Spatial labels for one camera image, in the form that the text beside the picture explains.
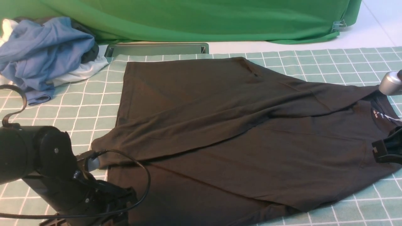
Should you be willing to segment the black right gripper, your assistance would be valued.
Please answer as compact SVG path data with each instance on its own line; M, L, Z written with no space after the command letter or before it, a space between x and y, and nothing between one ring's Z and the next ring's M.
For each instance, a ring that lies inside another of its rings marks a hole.
M388 137L372 143L377 163L402 163L402 127L396 127Z

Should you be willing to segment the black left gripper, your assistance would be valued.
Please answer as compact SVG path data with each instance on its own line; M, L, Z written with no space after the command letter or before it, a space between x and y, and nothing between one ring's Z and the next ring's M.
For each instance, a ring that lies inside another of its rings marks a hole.
M39 174L23 178L57 212L54 219L40 223L41 226L105 226L108 222L128 225L125 209L138 201L137 194L131 187L95 179L90 172L99 167L101 154L88 151L78 155L80 169L67 181Z

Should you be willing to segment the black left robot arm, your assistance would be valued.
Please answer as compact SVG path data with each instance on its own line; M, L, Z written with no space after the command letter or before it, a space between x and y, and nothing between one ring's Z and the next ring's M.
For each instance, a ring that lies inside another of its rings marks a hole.
M75 156L69 134L52 126L1 127L1 184L22 179L53 209L42 226L128 226L132 188L97 180L100 153Z

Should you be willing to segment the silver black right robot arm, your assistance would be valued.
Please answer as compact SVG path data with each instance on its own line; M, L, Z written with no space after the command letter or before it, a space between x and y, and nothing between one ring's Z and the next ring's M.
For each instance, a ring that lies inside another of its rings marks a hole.
M379 91L386 96L401 95L402 71L386 73L379 85ZM391 130L388 137L372 143L373 155L377 163L402 164L402 127Z

